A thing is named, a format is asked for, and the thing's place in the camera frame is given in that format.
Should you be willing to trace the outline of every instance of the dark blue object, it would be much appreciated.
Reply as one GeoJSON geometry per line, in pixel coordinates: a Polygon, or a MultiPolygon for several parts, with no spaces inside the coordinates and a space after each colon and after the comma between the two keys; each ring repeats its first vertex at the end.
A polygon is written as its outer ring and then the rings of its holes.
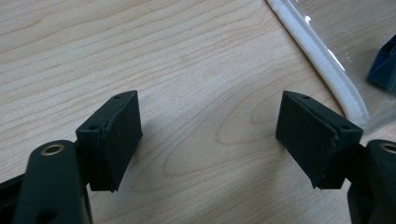
{"type": "Polygon", "coordinates": [[[379,50],[367,79],[396,92],[396,35],[379,50]]]}

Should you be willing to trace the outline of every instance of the screw hole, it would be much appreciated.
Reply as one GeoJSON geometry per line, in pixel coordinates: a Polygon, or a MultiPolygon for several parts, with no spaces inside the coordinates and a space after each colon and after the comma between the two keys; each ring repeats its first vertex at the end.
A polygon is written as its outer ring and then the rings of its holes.
{"type": "Polygon", "coordinates": [[[380,145],[382,147],[382,149],[391,152],[391,153],[396,153],[396,146],[392,145],[392,144],[381,144],[380,145]]]}
{"type": "Polygon", "coordinates": [[[64,145],[61,145],[61,144],[52,145],[52,146],[44,148],[41,151],[41,155],[43,155],[43,156],[52,156],[52,155],[55,155],[55,154],[61,152],[62,150],[64,150],[64,145]]]}
{"type": "Polygon", "coordinates": [[[344,130],[350,130],[350,127],[347,125],[340,125],[340,128],[342,128],[344,130]]]}
{"type": "Polygon", "coordinates": [[[36,224],[46,224],[51,223],[58,216],[58,212],[54,209],[45,210],[38,214],[35,218],[36,224]]]}
{"type": "Polygon", "coordinates": [[[94,131],[94,130],[96,130],[98,128],[99,128],[99,126],[97,126],[97,125],[91,125],[90,127],[88,127],[88,129],[91,130],[91,131],[94,131]]]}

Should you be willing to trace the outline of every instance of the light wood tabletop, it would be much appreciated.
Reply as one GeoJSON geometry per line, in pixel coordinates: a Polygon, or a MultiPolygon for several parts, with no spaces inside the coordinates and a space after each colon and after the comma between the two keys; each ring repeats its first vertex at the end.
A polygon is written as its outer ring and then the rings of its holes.
{"type": "Polygon", "coordinates": [[[0,85],[1,182],[138,90],[144,136],[94,223],[350,222],[348,183],[312,189],[275,139],[283,90],[342,110],[263,0],[2,1],[0,85]]]}

